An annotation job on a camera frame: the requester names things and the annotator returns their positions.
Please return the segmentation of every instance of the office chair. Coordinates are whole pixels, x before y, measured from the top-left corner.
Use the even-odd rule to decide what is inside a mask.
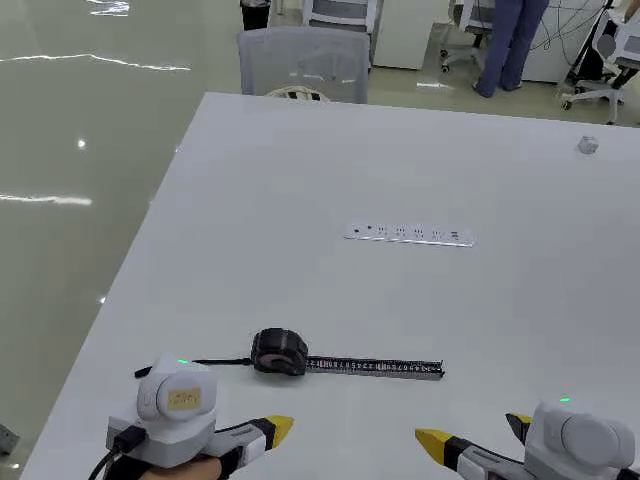
[[[366,33],[273,27],[241,32],[238,47],[245,95],[306,87],[331,101],[367,103]]]
[[[302,24],[356,29],[373,32],[378,0],[304,0]]]
[[[614,125],[618,119],[618,103],[624,101],[622,87],[640,70],[640,10],[627,23],[624,23],[624,10],[605,10],[598,22],[592,46],[605,62],[620,68],[620,74],[611,83],[606,80],[580,80],[574,95],[562,96],[562,108],[569,110],[579,100],[607,98],[607,125]]]
[[[481,49],[482,40],[491,33],[494,0],[450,0],[449,18],[458,30],[475,35],[473,46],[449,51],[446,44],[450,29],[446,28],[440,42],[440,57],[444,59],[440,70],[449,73],[449,66],[458,60],[473,59],[480,68],[484,68],[485,52]]]

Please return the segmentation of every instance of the hand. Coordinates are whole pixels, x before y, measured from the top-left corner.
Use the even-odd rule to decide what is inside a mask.
[[[152,468],[140,480],[218,480],[222,467],[217,458],[205,458],[175,468]]]
[[[627,23],[633,17],[633,14],[640,8],[640,0],[632,0],[624,13],[624,23]]]

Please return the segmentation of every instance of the shiny floor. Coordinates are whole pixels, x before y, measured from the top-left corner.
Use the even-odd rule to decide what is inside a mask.
[[[0,3],[0,423],[22,437],[1,480],[19,476],[203,92],[239,92],[240,28],[237,0]],[[550,85],[480,98],[477,73],[443,76],[432,45],[421,72],[374,69],[369,102],[606,120],[598,102],[561,110]],[[640,121],[632,97],[621,124]]]

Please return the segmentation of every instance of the measuring tape blade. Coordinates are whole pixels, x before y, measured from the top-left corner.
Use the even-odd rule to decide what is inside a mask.
[[[306,371],[414,380],[439,380],[444,376],[442,362],[319,356],[307,357]]]

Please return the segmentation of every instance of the tape measure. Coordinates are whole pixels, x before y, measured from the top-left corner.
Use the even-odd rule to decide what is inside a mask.
[[[310,356],[300,335],[283,328],[267,328],[256,334],[251,357],[234,360],[193,360],[203,365],[253,365],[266,373],[283,373],[292,377],[306,372],[365,375],[375,377],[439,380],[444,376],[442,361],[380,360],[375,358]],[[150,367],[135,372],[136,378],[149,373]]]

